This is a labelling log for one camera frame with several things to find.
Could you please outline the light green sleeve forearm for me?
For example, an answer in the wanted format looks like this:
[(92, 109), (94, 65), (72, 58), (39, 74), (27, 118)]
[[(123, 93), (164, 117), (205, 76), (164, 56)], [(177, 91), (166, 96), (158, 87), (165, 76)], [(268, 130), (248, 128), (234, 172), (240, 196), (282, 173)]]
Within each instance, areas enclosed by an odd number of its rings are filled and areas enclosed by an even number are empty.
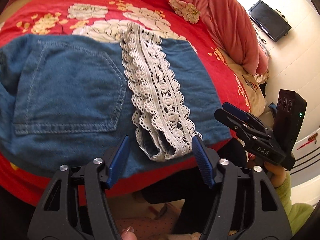
[(306, 203), (292, 204), (291, 177), (288, 172), (282, 185), (276, 188), (276, 192), (286, 212), (292, 234), (295, 235), (311, 216), (314, 208)]

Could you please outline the right hand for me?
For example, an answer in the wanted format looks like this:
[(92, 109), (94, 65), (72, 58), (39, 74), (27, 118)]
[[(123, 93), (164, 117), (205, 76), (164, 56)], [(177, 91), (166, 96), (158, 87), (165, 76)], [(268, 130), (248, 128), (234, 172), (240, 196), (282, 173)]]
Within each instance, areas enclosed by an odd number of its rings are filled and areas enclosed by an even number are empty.
[[(248, 162), (247, 167), (253, 168), (255, 163), (256, 156), (248, 153)], [(268, 170), (268, 172), (272, 173), (272, 176), (270, 178), (271, 184), (274, 186), (274, 188), (280, 187), (286, 180), (286, 170), (282, 166), (273, 165), (272, 163), (269, 163), (267, 161), (264, 162), (264, 167)]]

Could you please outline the left hand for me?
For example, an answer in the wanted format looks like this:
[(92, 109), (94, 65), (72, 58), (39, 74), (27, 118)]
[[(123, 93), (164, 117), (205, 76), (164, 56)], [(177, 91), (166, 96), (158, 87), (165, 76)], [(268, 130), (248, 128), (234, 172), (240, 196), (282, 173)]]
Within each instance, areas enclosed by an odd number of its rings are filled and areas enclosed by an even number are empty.
[(134, 229), (132, 226), (129, 226), (125, 229), (123, 229), (121, 233), (121, 239), (122, 240), (137, 240), (137, 236), (134, 233)]

